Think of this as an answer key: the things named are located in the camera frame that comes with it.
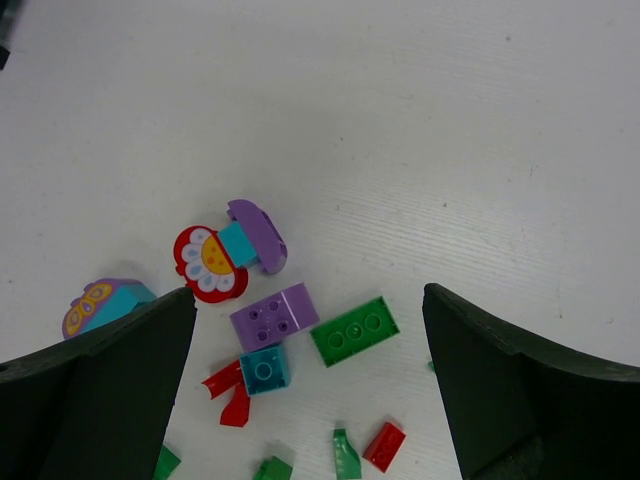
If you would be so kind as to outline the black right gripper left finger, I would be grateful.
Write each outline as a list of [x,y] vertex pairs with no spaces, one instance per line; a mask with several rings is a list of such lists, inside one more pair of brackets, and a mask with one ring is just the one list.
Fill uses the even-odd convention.
[[195,321],[183,287],[2,363],[2,478],[152,478]]

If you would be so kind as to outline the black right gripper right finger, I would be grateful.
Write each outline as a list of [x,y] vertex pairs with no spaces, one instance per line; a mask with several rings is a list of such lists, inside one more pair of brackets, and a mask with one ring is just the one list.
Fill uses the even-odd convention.
[[636,479],[639,370],[424,288],[436,379],[465,479]]

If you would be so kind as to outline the purple butterfly lego brick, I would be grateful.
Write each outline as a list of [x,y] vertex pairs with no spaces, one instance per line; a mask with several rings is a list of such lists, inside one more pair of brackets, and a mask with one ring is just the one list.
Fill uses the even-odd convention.
[[62,321],[62,335],[65,340],[83,334],[88,322],[99,311],[106,300],[123,285],[143,284],[134,279],[102,278],[88,284],[83,294],[74,299]]

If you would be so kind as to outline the red flower lego brick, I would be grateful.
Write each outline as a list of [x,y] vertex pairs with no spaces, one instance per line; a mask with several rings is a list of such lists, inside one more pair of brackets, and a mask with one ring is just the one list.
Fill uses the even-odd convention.
[[202,225],[183,230],[174,242],[176,272],[202,302],[218,304],[239,298],[247,289],[246,268],[236,267],[218,232]]

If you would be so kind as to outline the purple round lego brick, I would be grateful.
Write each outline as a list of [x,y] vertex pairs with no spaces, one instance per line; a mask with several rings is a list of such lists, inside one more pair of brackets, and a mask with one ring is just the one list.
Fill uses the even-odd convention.
[[245,353],[279,343],[309,328],[320,317],[304,283],[267,296],[230,315]]

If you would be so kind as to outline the purple curved lego brick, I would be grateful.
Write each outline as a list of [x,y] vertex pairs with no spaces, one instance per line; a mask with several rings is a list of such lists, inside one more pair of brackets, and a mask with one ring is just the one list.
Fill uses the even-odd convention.
[[244,231],[262,270],[268,274],[280,272],[286,264],[288,249],[269,215],[247,199],[229,201],[227,214]]

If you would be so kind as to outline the teal long lego brick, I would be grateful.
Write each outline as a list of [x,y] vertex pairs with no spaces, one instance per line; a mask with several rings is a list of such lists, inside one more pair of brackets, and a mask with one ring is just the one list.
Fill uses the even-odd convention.
[[83,332],[87,333],[111,323],[155,299],[156,295],[143,284],[123,285],[106,300]]

